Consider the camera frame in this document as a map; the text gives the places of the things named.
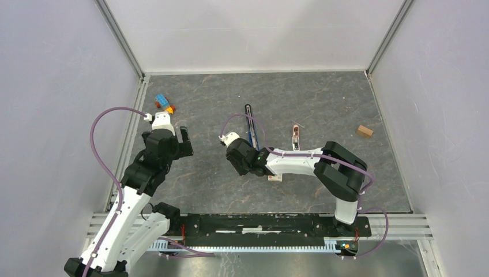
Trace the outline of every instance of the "purple cable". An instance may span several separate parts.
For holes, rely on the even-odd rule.
[[[383,213],[383,215],[385,216],[385,232],[383,234],[381,241],[379,242],[379,244],[374,249],[372,249],[366,253],[357,255],[355,257],[348,257],[348,256],[343,256],[343,257],[350,259],[350,260],[353,260],[353,259],[357,259],[357,258],[361,258],[361,257],[367,256],[367,255],[370,255],[370,254],[374,253],[375,251],[377,251],[385,242],[385,239],[387,238],[387,233],[389,232],[389,218],[387,217],[387,212],[382,208],[373,207],[373,208],[367,209],[366,211],[358,212],[358,213],[359,214],[366,214],[370,211],[381,211]]]
[[[224,129],[226,128],[226,125],[228,124],[228,122],[231,120],[231,118],[233,117],[247,117],[247,118],[250,118],[252,121],[256,122],[258,124],[258,126],[260,127],[260,129],[262,130],[263,132],[263,141],[264,141],[264,145],[265,145],[265,149],[268,150],[268,152],[274,154],[274,155],[277,155],[277,156],[281,156],[282,153],[279,153],[279,152],[275,152],[274,150],[271,150],[269,147],[268,147],[268,143],[266,141],[266,133],[265,133],[265,128],[263,127],[263,125],[260,123],[259,120],[257,120],[256,118],[250,116],[250,115],[247,115],[247,114],[232,114],[224,123],[223,125],[223,128],[221,129],[221,133],[219,135],[219,137],[222,137],[224,135]],[[289,153],[289,154],[283,154],[285,157],[310,157],[311,155],[308,155],[308,154],[299,154],[299,153]],[[364,253],[364,254],[361,254],[361,255],[358,255],[356,256],[357,258],[360,258],[360,257],[363,257],[363,256],[367,256],[368,254],[371,254],[373,252],[375,252],[377,249],[380,248],[380,246],[382,246],[382,244],[385,242],[385,239],[387,237],[387,232],[389,231],[389,219],[387,217],[387,213],[381,209],[381,208],[378,208],[378,207],[374,207],[374,208],[370,208],[370,209],[367,209],[366,211],[363,211],[361,212],[361,207],[360,207],[360,199],[361,199],[361,196],[362,194],[365,192],[365,190],[367,190],[375,181],[375,178],[372,174],[368,173],[367,171],[359,168],[359,167],[356,167],[352,164],[349,164],[347,162],[344,162],[340,159],[336,159],[336,158],[333,158],[333,157],[330,157],[330,156],[326,156],[326,155],[322,155],[322,154],[313,154],[313,157],[319,157],[319,158],[324,158],[324,159],[327,159],[327,160],[331,160],[335,163],[339,163],[341,164],[342,166],[346,166],[350,169],[353,169],[353,170],[356,170],[360,173],[362,173],[363,175],[367,176],[370,180],[369,182],[360,189],[360,195],[358,196],[358,210],[359,210],[359,214],[366,214],[372,210],[376,210],[376,211],[382,211],[382,213],[384,214],[385,216],[385,233],[383,235],[383,238],[382,240],[380,241],[380,243],[374,248],[372,249],[371,251],[367,252],[367,253]]]
[[[99,153],[97,152],[97,149],[95,148],[95,142],[93,140],[93,133],[95,132],[95,126],[97,126],[97,123],[99,122],[99,120],[104,115],[110,113],[111,111],[117,111],[117,110],[132,111],[134,113],[137,113],[137,114],[142,115],[143,117],[146,117],[146,115],[143,112],[138,111],[138,110],[135,110],[133,108],[128,108],[128,107],[114,107],[114,108],[109,108],[108,110],[106,110],[106,111],[102,112],[101,114],[99,114],[99,116],[97,118],[95,118],[95,120],[94,120],[94,122],[92,124],[92,127],[90,128],[90,146],[92,147],[93,155],[95,155],[95,159],[97,159],[97,162],[99,162],[99,164],[102,166],[102,168],[104,169],[104,171],[110,176],[110,178],[114,182],[115,186],[117,187],[117,192],[119,193],[119,203],[117,204],[116,212],[121,210],[121,206],[122,206],[122,203],[123,203],[123,197],[124,196],[122,195],[122,187],[121,187],[121,184],[119,183],[119,181],[117,181],[117,178],[113,175],[112,172],[110,172],[110,169],[108,169],[108,167],[106,166],[106,164],[100,158]],[[106,238],[106,236],[107,236],[110,228],[112,227],[112,225],[114,225],[115,219],[118,216],[118,214],[116,212],[112,216],[110,222],[107,225],[107,228],[104,230],[104,232],[100,236],[99,241],[95,245],[95,248],[93,249],[93,254],[96,254],[99,251],[100,246],[102,245],[102,242]],[[92,265],[92,262],[93,262],[93,257],[90,256],[90,259],[88,259],[88,262],[86,263],[85,269],[83,270],[82,277],[86,277],[86,275],[88,273],[88,270],[90,269],[90,265]]]
[[[171,242],[172,244],[174,244],[175,246],[179,247],[179,248],[182,248],[184,250],[187,250],[189,252],[192,252],[194,253],[195,255],[189,255],[189,256],[168,256],[169,259],[186,259],[186,258],[197,258],[197,257],[215,257],[214,253],[206,253],[206,252],[200,252],[200,251],[197,251],[197,250],[194,250],[194,249],[190,249],[182,244],[179,244],[178,242],[176,241],[173,241],[169,238],[164,238],[164,237],[160,237],[158,239],[163,239],[164,241],[168,241],[168,242]]]

